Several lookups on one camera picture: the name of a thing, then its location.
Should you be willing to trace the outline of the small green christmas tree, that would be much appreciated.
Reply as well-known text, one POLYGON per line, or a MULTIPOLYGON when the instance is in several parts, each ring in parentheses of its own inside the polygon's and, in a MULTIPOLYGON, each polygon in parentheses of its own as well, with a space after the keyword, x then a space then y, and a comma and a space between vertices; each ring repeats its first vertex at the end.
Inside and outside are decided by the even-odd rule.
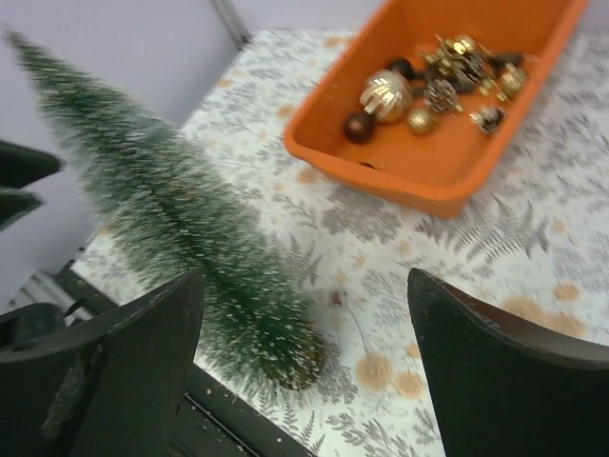
POLYGON ((120 89, 22 33, 4 39, 81 187, 141 280, 206 277, 208 361, 247 386, 292 390, 320 376, 310 303, 256 212, 203 149, 120 89))

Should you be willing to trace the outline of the orange plastic tub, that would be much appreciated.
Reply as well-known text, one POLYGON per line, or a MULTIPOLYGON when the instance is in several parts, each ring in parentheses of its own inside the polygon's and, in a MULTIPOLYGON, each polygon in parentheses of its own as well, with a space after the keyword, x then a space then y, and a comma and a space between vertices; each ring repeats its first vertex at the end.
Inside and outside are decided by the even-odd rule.
POLYGON ((388 1, 285 130, 296 158, 438 217, 487 180, 583 1, 388 1))

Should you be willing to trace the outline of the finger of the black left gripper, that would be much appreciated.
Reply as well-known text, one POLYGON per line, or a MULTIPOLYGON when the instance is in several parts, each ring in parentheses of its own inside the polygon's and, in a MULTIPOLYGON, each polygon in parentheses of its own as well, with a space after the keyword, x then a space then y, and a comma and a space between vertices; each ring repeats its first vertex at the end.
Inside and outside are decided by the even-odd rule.
POLYGON ((2 187, 21 189, 62 169, 62 161, 52 154, 4 140, 0 153, 2 187))
POLYGON ((39 208, 43 201, 38 195, 21 189, 0 190, 0 228, 4 230, 20 217, 39 208))

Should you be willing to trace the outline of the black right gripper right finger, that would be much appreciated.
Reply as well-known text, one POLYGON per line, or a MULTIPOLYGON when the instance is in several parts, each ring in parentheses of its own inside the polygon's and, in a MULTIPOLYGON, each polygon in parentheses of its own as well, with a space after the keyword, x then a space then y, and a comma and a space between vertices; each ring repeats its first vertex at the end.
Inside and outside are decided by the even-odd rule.
POLYGON ((407 301, 448 456, 605 456, 608 348, 413 268, 407 301))

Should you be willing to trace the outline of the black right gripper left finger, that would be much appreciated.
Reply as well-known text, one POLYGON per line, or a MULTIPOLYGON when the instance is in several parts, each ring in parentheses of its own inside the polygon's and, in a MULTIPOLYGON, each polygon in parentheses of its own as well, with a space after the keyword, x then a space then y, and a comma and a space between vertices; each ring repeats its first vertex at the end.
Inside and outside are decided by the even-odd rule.
POLYGON ((204 309, 189 273, 73 326, 49 303, 4 313, 2 454, 166 455, 204 309))

